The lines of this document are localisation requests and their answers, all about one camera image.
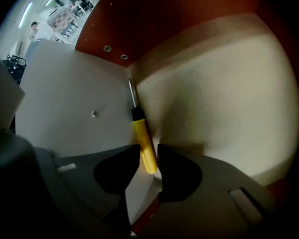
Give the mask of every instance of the beige wall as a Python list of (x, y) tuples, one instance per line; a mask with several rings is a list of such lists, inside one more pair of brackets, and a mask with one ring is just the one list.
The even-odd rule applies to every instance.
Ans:
[(299, 139), (289, 60), (254, 14), (195, 26), (131, 67), (154, 145), (191, 149), (263, 185), (285, 175)]

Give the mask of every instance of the orange panel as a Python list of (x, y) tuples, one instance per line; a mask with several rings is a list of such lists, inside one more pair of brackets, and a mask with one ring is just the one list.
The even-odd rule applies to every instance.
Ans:
[[(254, 13), (259, 0), (100, 0), (76, 49), (128, 67), (166, 39), (218, 17)], [(110, 45), (111, 52), (103, 47)], [(121, 55), (127, 54), (127, 60)]]

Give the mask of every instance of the screw head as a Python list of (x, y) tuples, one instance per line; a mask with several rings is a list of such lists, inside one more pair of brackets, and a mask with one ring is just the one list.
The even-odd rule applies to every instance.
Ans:
[(92, 111), (92, 116), (93, 117), (96, 117), (97, 115), (99, 115), (97, 111)]
[(123, 54), (122, 56), (121, 56), (121, 59), (122, 60), (127, 60), (129, 57), (128, 57), (128, 55), (126, 55), (126, 54)]
[(112, 50), (112, 48), (111, 48), (111, 46), (109, 46), (109, 45), (105, 45), (105, 46), (103, 47), (103, 50), (104, 50), (105, 52), (110, 52), (110, 51)]

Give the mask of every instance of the yellow screwdriver handle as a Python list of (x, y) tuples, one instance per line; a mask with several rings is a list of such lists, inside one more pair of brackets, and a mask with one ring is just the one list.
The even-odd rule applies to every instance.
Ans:
[(136, 135), (141, 146), (141, 156), (148, 173), (156, 173), (157, 164), (154, 151), (151, 145), (150, 136), (146, 129), (145, 119), (140, 119), (133, 122)]

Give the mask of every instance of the screwdriver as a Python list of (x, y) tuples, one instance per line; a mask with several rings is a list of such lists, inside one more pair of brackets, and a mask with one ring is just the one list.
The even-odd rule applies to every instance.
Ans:
[(138, 142), (141, 146), (141, 156), (147, 173), (154, 174), (157, 171), (157, 164), (150, 141), (150, 136), (145, 125), (145, 115), (143, 110), (136, 104), (132, 82), (129, 79), (131, 95), (134, 108), (132, 109), (133, 125), (136, 131)]

